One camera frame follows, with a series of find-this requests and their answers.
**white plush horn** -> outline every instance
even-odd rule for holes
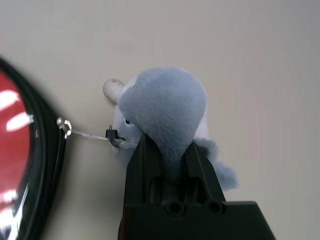
[[[118,79],[109,79],[103,85],[103,93],[107,99],[109,99],[113,104],[118,104],[118,100],[124,84]]]

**beige background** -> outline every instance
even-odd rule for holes
[[[208,92],[210,136],[278,240],[320,237],[320,1],[2,0],[0,51],[79,130],[103,135],[103,83],[182,66]],[[115,240],[125,173],[74,136],[44,240]]]

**gray plush toy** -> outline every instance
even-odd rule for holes
[[[162,153],[170,195],[178,187],[181,158],[194,140],[213,165],[222,190],[237,187],[235,171],[217,161],[217,146],[209,138],[206,91],[188,71],[176,67],[151,68],[127,85],[110,79],[103,92],[115,105],[113,127],[126,139],[115,149],[124,166],[142,132],[146,133]]]

